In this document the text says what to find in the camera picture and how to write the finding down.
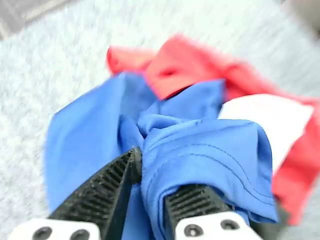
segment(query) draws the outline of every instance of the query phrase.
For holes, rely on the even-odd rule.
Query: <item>pile of clothes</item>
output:
[[[174,36],[157,53],[110,47],[113,76],[57,112],[45,146],[51,210],[100,168],[142,152],[123,240],[164,239],[163,199],[206,184],[247,224],[297,224],[320,170],[320,108],[243,62]]]

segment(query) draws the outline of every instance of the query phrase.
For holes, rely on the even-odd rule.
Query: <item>blue cloth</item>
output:
[[[275,223],[268,138],[254,122],[217,120],[224,87],[207,81],[160,101],[142,76],[121,73],[66,106],[47,134],[49,208],[140,147],[142,181],[131,191],[123,240],[164,239],[163,198],[185,184],[212,186],[247,222]]]

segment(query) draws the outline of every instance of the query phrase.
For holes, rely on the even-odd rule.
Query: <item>fabric stitching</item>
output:
[[[178,150],[178,149],[184,148],[184,147],[188,147],[188,146],[206,146],[206,147],[212,147],[212,148],[214,148],[214,149],[217,149],[217,150],[225,153],[226,155],[228,155],[230,158],[232,158],[232,159],[239,165],[239,167],[242,169],[242,171],[243,171],[246,179],[248,180],[249,184],[251,185],[252,189],[253,189],[257,194],[259,194],[259,195],[261,195],[261,196],[264,196],[264,197],[266,197],[266,198],[270,198],[270,199],[273,198],[272,196],[267,196],[267,195],[264,195],[264,194],[258,192],[258,191],[253,187],[253,184],[250,182],[250,180],[249,180],[249,178],[248,178],[248,175],[246,174],[246,172],[245,172],[245,170],[243,169],[243,167],[241,166],[241,164],[240,164],[232,155],[230,155],[230,154],[227,153],[226,151],[220,149],[219,147],[216,147],[216,146],[213,146],[213,145],[210,145],[210,144],[205,144],[205,143],[191,143],[191,144],[185,144],[185,145],[176,147],[176,148],[174,148],[174,149],[171,149],[171,150],[168,151],[168,152],[164,152],[163,154],[170,154],[170,153],[172,153],[172,152],[175,151],[175,150]]]
[[[225,164],[223,164],[222,162],[218,161],[217,159],[211,157],[211,156],[208,156],[208,155],[205,155],[205,154],[194,154],[194,153],[186,153],[186,154],[183,154],[183,155],[180,155],[178,156],[179,158],[183,157],[183,156],[196,156],[196,157],[205,157],[205,158],[208,158],[208,159],[211,159],[213,161],[216,161],[218,163],[220,163],[222,166],[224,166],[225,168],[227,168],[228,170],[230,170],[233,175],[239,179],[240,183],[242,184],[243,186],[243,189],[246,190],[253,198],[257,199],[258,201],[260,201],[261,203],[264,203],[264,204],[267,204],[267,205],[270,205],[270,206],[274,206],[274,204],[272,203],[268,203],[268,202],[265,202],[265,201],[262,201],[260,200],[259,198],[257,198],[256,196],[254,196],[246,187],[245,185],[243,184],[243,182],[241,181],[241,179],[232,171],[232,169],[230,169],[228,166],[226,166]],[[146,202],[148,203],[149,202],[149,189],[150,189],[150,186],[153,182],[153,180],[155,179],[156,175],[158,174],[158,172],[169,162],[169,160],[171,160],[171,158],[168,158],[165,162],[163,162],[158,168],[157,170],[155,171],[155,173],[153,174],[153,176],[151,177],[151,180],[150,182],[148,183],[148,186],[147,186],[147,189],[146,189]]]
[[[243,124],[237,125],[237,126],[227,126],[227,127],[224,128],[224,130],[225,130],[225,129],[234,128],[234,127],[243,127],[243,126],[250,125],[250,124],[252,124],[252,123],[254,123],[254,122],[251,121],[251,122],[243,123]],[[202,123],[202,122],[198,122],[197,125],[190,126],[189,128],[190,128],[190,129],[197,128],[197,127],[199,127],[201,124],[203,124],[203,123]],[[215,131],[214,131],[214,130],[206,131],[206,133],[213,133],[213,132],[215,132]],[[175,133],[173,133],[173,134],[170,134],[169,136],[166,136],[166,137],[162,138],[161,140],[165,140],[165,139],[167,139],[167,138],[169,138],[169,137],[171,137],[171,136],[174,136],[174,135],[177,135],[177,134],[180,134],[180,133],[181,133],[181,131],[175,132]],[[196,132],[196,133],[192,133],[192,134],[188,134],[188,135],[183,135],[182,137],[175,138],[174,140],[179,140],[179,139],[182,139],[182,138],[185,138],[185,137],[192,137],[192,136],[200,135],[200,134],[203,134],[203,132]],[[149,147],[149,151],[151,151],[151,150],[155,147],[155,145],[157,145],[157,143],[158,143],[158,142],[155,142],[152,146],[150,146],[150,147]],[[166,143],[168,143],[168,142],[166,141],[166,142],[160,143],[160,144],[157,145],[156,147],[162,146],[162,145],[164,145],[164,144],[166,144]]]

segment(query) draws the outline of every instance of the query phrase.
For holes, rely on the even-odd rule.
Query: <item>screw hole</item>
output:
[[[48,226],[39,228],[33,234],[32,240],[47,240],[52,233],[52,229]]]
[[[229,219],[223,220],[220,225],[224,230],[237,230],[240,228],[238,223]]]
[[[195,224],[189,224],[184,228],[184,234],[187,237],[198,237],[204,234],[204,231],[201,227]]]
[[[71,235],[70,240],[88,240],[89,236],[90,233],[87,230],[80,229]]]

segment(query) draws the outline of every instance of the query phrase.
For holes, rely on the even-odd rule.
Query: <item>red cloth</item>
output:
[[[175,36],[158,53],[110,47],[106,62],[113,74],[143,73],[159,99],[167,99],[193,84],[225,79],[226,101],[252,94],[273,94],[312,105],[314,112],[283,165],[273,176],[272,191],[291,218],[300,221],[303,207],[320,170],[320,106],[318,100],[290,96],[264,81],[254,69],[220,53],[208,51]]]

